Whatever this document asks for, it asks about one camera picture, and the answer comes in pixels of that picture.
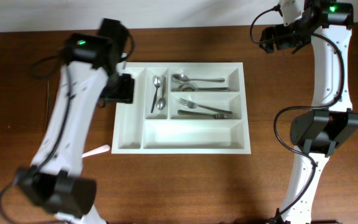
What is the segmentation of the small teaspoon dark handle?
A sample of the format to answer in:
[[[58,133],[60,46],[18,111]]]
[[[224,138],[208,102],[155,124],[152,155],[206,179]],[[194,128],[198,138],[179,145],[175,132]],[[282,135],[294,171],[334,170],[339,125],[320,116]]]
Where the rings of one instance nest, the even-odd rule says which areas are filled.
[[[152,107],[151,107],[151,109],[150,109],[150,112],[151,112],[151,113],[154,112],[154,107],[155,107],[155,104],[156,104],[156,102],[157,102],[157,93],[158,93],[158,89],[159,89],[160,86],[161,86],[161,82],[162,82],[161,77],[154,76],[153,84],[154,84],[154,87],[155,87],[155,92],[154,92],[154,97],[153,97],[153,100],[152,100]]]

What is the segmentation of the small silver teaspoon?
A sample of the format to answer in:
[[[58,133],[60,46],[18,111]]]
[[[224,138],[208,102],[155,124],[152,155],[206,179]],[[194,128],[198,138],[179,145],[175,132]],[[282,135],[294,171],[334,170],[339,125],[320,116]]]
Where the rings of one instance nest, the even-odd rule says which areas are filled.
[[[162,95],[156,104],[157,109],[160,111],[162,111],[166,106],[166,99],[165,99],[166,87],[167,87],[167,81],[166,78],[164,77],[162,80]]]

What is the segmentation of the silver tablespoon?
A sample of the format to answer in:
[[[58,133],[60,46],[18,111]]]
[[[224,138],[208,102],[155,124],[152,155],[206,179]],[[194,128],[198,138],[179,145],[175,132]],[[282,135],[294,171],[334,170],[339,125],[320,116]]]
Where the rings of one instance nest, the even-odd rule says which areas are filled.
[[[224,83],[224,78],[215,78],[215,79],[205,79],[205,78],[189,78],[188,76],[180,73],[176,73],[172,75],[172,80],[181,83],[186,84],[192,81],[200,81],[200,82],[214,82],[214,83]]]
[[[229,91],[228,87],[217,87],[217,88],[200,88],[191,84],[180,85],[178,87],[180,91]]]

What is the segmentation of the pink white spoon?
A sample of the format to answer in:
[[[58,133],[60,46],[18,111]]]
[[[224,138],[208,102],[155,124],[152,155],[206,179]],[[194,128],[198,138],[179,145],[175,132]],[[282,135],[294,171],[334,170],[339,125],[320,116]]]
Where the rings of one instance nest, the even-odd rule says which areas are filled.
[[[92,149],[92,150],[90,150],[88,152],[84,152],[82,154],[82,158],[89,157],[89,156],[94,156],[94,155],[101,154],[101,153],[104,153],[104,152],[108,152],[110,149],[111,149],[110,145],[105,144],[103,146],[99,146],[99,147],[97,147],[95,149]]]

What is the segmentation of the silver fork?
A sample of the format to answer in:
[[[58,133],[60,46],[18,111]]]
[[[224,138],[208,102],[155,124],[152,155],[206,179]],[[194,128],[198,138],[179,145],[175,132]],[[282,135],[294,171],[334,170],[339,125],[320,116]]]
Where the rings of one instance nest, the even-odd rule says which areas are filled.
[[[214,112],[217,112],[217,113],[222,113],[222,114],[233,114],[232,111],[228,111],[228,110],[221,110],[221,109],[217,109],[217,108],[212,108],[210,106],[205,106],[205,105],[200,105],[200,104],[197,104],[195,102],[192,102],[192,101],[189,101],[189,100],[186,100],[186,99],[183,99],[183,98],[179,98],[178,102],[187,107],[187,108],[191,108],[191,109],[195,109],[195,108],[203,108],[203,109],[206,109],[206,110],[210,110],[210,111],[214,111]]]
[[[231,114],[212,114],[212,113],[200,113],[200,112],[192,112],[192,111],[186,111],[186,110],[178,110],[177,113],[179,115],[194,115],[194,116],[205,116],[205,117],[211,117],[213,119],[232,119],[233,115]]]

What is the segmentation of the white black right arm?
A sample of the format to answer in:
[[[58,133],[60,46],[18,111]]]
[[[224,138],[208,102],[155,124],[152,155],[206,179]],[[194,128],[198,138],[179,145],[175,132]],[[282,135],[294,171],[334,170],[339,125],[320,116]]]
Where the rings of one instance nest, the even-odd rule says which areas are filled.
[[[299,51],[311,45],[314,53],[314,92],[310,106],[291,106],[278,112],[305,110],[290,126],[286,148],[294,163],[287,194],[269,223],[311,223],[319,179],[329,158],[358,130],[352,108],[347,59],[354,26],[351,3],[338,1],[279,1],[282,24],[262,31],[258,45],[274,50]]]

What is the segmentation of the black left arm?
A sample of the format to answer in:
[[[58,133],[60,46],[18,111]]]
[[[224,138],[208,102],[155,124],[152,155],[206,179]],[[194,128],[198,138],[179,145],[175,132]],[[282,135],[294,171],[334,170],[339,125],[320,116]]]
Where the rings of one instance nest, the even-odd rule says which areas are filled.
[[[61,73],[47,132],[30,167],[13,183],[35,205],[65,223],[104,223],[94,201],[97,183],[81,177],[83,151],[99,100],[133,102],[135,80],[119,68],[134,39],[120,21],[103,19],[96,35],[72,34],[57,55]]]

